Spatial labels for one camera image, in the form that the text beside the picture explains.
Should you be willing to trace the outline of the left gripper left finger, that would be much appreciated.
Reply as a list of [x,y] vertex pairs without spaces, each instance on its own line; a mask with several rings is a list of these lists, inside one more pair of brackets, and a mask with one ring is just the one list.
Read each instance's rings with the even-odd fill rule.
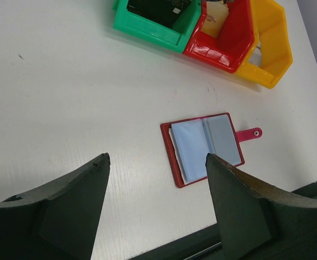
[[90,259],[109,174],[110,156],[103,153],[0,201],[0,259]]

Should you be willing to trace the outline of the red leather card holder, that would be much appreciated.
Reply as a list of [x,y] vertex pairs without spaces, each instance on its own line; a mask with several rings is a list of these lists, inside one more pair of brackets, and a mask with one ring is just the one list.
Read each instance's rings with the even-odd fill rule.
[[229,113],[165,122],[160,130],[175,185],[180,189],[207,178],[207,154],[241,166],[245,160],[240,143],[262,137],[258,127],[237,132]]

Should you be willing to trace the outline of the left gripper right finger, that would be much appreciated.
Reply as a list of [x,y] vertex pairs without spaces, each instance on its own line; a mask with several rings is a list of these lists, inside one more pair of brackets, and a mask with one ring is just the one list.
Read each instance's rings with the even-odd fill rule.
[[225,259],[317,259],[317,199],[284,191],[215,154],[208,184]]

